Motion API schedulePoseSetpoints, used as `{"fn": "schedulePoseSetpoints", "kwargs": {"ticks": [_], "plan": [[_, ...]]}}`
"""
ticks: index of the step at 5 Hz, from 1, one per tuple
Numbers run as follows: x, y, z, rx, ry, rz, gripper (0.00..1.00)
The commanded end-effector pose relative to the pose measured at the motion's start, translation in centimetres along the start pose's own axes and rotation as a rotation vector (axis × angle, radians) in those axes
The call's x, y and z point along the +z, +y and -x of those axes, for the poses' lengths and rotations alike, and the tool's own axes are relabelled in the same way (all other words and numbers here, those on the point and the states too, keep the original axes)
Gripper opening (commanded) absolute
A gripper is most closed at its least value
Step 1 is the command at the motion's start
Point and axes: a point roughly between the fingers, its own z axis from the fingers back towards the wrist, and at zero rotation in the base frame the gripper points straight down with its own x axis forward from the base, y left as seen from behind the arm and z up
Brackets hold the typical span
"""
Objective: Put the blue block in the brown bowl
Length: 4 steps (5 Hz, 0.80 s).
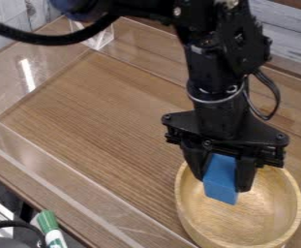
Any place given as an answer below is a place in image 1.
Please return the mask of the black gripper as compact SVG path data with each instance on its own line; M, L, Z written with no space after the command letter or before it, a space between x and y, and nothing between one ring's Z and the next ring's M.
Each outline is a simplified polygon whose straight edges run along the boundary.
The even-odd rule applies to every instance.
M245 93L235 95L189 93L193 109L163 115L168 143L181 147L193 177L201 180L215 154L237 160L236 189L252 188L257 168L281 168L285 133L252 113Z

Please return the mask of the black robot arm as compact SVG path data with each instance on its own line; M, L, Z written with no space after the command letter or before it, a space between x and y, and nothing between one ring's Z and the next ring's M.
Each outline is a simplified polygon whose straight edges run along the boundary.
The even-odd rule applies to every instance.
M0 22L0 36L47 46L69 46L104 31L121 17L151 19L173 27L184 49L187 94L193 109L167 113L165 138L180 146L197 180L204 180L219 156L233 159L233 189L251 190L256 171L284 165L285 133L265 122L249 99L249 79L257 78L280 98L261 71L272 59L272 40L251 12L249 0L49 0L63 15L91 25L59 36L23 31Z

